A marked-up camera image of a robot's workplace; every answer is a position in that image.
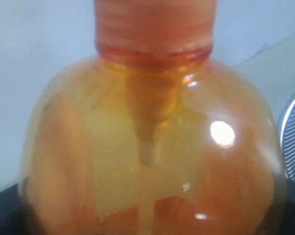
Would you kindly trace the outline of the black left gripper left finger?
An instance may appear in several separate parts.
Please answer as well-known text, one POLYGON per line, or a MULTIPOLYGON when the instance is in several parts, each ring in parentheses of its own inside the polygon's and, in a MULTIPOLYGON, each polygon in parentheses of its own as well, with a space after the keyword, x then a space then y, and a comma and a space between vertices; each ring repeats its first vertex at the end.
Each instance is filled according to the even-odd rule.
POLYGON ((0 191, 0 235, 27 235, 23 209, 14 184, 0 191))

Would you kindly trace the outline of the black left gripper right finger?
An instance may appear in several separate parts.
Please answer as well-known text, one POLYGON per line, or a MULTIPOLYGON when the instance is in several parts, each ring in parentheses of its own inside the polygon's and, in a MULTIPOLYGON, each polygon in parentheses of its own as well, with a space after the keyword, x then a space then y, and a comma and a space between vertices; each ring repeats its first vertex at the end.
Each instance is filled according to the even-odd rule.
POLYGON ((288 181, 288 200, 283 218, 283 234, 295 235, 295 182, 288 181))

